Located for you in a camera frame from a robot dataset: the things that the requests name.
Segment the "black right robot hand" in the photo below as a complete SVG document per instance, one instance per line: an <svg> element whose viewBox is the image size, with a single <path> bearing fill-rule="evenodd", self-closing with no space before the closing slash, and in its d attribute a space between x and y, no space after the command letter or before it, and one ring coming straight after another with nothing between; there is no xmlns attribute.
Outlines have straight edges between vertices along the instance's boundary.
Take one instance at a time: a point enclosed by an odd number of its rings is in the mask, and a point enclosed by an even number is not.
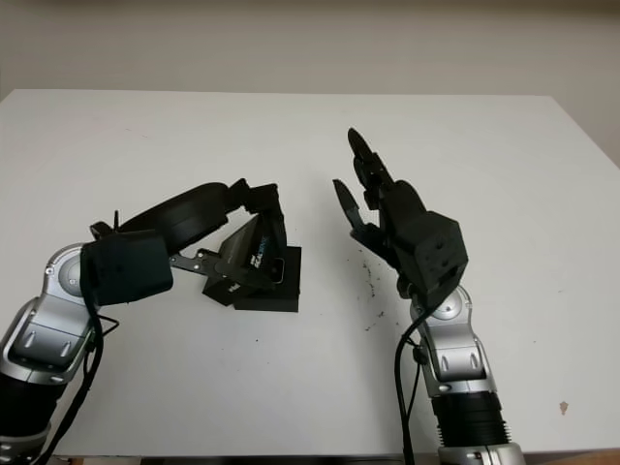
<svg viewBox="0 0 620 465"><path fill-rule="evenodd" d="M352 228L350 236L397 271L401 295L412 295L413 287L420 282L420 272L409 251L410 239L397 236L421 217L426 208L408 182L391 177L378 153L356 129L349 129L347 137L354 153L354 170L364 188L364 200L369 209L379 213L377 225L364 222L349 188L335 179L336 196Z"/></svg>

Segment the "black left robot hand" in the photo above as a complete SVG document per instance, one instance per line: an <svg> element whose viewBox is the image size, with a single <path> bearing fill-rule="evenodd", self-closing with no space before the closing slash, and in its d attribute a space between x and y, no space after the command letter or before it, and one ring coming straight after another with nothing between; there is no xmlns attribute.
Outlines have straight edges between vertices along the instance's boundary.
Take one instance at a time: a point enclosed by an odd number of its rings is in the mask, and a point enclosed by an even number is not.
<svg viewBox="0 0 620 465"><path fill-rule="evenodd" d="M122 225L109 226L100 221L90 226L99 240L112 233L155 231L172 255L214 233L228 223L228 214L244 208L258 214L269 225L272 241L279 253L287 247L284 214L274 183L251 187L241 178L228 186L220 182L202 184L159 203Z"/></svg>

